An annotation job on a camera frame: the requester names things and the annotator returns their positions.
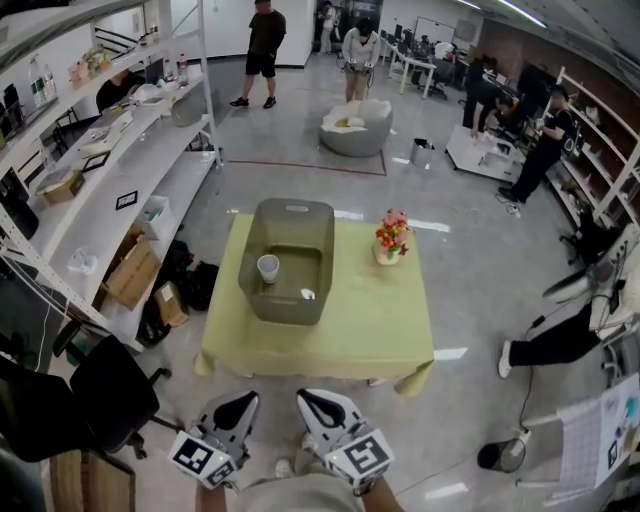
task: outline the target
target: whiteboard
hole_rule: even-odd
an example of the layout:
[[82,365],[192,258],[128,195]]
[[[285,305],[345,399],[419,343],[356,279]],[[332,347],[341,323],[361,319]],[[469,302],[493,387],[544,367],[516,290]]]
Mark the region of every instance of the whiteboard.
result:
[[455,30],[456,29],[454,27],[443,25],[437,21],[418,18],[416,40],[420,41],[420,38],[426,35],[429,38],[429,42],[432,44],[435,44],[436,41],[451,43],[453,42],[453,34],[455,33]]

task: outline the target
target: white cup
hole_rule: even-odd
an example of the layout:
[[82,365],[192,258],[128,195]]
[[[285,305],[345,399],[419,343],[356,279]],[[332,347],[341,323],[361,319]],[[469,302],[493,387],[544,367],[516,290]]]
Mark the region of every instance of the white cup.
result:
[[262,279],[267,284],[273,284],[278,278],[278,270],[280,270],[280,260],[273,254],[266,254],[258,260],[258,270],[262,275]]

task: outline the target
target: flower pot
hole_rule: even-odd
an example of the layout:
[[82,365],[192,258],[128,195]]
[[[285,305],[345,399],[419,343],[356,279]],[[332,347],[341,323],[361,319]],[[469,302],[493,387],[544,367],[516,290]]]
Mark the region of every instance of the flower pot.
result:
[[391,258],[389,258],[389,250],[382,247],[380,242],[377,240],[373,242],[373,246],[371,248],[373,250],[373,256],[380,265],[391,266],[400,261],[400,251],[394,251]]

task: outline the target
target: table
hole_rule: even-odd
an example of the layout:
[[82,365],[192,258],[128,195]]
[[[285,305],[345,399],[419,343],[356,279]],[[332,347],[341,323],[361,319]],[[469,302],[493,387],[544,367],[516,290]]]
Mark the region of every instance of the table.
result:
[[407,75],[409,74],[409,65],[417,66],[417,67],[425,68],[429,70],[429,75],[427,76],[427,84],[425,85],[424,93],[422,94],[422,99],[426,100],[427,95],[429,94],[429,87],[431,87],[431,81],[433,80],[433,72],[436,70],[436,66],[429,62],[412,59],[410,57],[402,55],[398,51],[397,46],[390,45],[389,42],[385,41],[384,39],[382,39],[382,49],[383,49],[382,51],[383,64],[387,58],[387,50],[390,50],[391,54],[393,55],[391,57],[391,64],[389,65],[389,78],[391,78],[391,74],[393,73],[393,64],[396,61],[396,57],[399,58],[401,61],[404,61],[404,73],[402,75],[402,82],[400,83],[400,94],[404,94],[404,88],[407,84]]
[[602,395],[558,409],[557,413],[525,420],[531,428],[560,420],[563,425],[562,470],[559,480],[519,480],[524,488],[556,487],[546,506],[583,496],[607,480],[635,450],[634,431],[630,439],[616,438],[629,398],[640,396],[638,374],[607,389]]
[[433,368],[433,344],[414,233],[409,254],[383,267],[372,254],[377,226],[336,220],[332,289],[320,322],[305,327],[259,320],[238,286],[252,221],[234,219],[196,373],[210,375],[219,359],[239,375],[403,377],[396,392],[418,394]]
[[[509,149],[505,154],[498,144]],[[446,147],[456,170],[489,176],[498,180],[515,183],[522,173],[525,157],[522,152],[509,142],[491,135],[480,134],[476,141],[471,137],[471,130],[456,125]]]

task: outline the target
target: bean bag chair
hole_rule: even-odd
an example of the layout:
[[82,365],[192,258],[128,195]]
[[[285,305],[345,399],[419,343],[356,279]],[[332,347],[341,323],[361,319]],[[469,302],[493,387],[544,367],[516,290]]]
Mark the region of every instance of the bean bag chair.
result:
[[344,156],[368,157],[380,152],[393,124],[388,101],[352,101],[333,107],[320,127],[320,140]]

